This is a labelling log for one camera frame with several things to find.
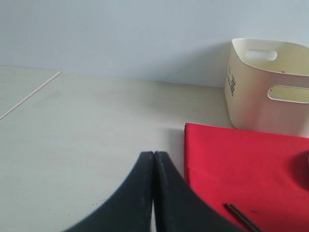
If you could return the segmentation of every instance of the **storage basket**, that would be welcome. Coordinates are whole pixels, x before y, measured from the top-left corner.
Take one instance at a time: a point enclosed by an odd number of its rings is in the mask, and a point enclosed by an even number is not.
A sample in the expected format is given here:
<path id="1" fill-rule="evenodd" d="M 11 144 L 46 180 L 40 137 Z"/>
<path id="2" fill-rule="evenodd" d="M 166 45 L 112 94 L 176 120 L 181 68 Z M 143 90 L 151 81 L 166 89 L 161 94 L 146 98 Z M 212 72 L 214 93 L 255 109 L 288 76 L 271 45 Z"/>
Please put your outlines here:
<path id="1" fill-rule="evenodd" d="M 225 83 L 238 129 L 309 137 L 309 48 L 233 39 Z"/>

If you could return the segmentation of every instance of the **red folder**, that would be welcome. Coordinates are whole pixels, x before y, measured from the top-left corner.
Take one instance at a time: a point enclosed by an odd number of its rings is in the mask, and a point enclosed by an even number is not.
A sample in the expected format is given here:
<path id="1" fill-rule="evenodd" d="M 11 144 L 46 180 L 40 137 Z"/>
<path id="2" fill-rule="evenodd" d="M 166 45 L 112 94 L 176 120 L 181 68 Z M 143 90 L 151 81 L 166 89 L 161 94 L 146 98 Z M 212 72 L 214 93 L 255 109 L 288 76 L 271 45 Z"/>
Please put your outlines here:
<path id="1" fill-rule="evenodd" d="M 234 204 L 266 232 L 309 231 L 309 139 L 186 124 L 184 175 L 222 216 Z"/>

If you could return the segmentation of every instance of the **black rubber object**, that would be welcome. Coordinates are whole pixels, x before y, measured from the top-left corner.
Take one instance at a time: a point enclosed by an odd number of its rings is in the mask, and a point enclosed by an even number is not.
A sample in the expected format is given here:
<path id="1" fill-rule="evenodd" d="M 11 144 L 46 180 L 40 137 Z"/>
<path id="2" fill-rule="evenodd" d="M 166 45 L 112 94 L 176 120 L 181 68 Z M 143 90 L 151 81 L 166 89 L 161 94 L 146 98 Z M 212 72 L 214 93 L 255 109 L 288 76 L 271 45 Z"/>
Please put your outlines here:
<path id="1" fill-rule="evenodd" d="M 154 159 L 153 199 L 157 232 L 243 232 L 191 190 L 168 153 L 156 152 Z"/>
<path id="2" fill-rule="evenodd" d="M 119 189 L 66 232 L 149 232 L 153 168 L 153 152 L 142 152 Z"/>

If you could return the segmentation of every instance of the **basket handle hole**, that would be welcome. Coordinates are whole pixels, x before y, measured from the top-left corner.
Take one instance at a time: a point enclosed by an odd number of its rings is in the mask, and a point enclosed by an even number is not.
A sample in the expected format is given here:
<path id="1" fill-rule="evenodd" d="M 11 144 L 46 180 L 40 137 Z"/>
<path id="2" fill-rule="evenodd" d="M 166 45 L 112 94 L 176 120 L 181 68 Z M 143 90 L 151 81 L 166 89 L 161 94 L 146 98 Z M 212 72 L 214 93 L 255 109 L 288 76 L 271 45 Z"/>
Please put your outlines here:
<path id="1" fill-rule="evenodd" d="M 309 89 L 290 86 L 274 86 L 269 89 L 268 97 L 276 101 L 308 104 Z"/>
<path id="2" fill-rule="evenodd" d="M 249 49 L 246 51 L 246 58 L 274 61 L 278 56 L 276 51 Z"/>

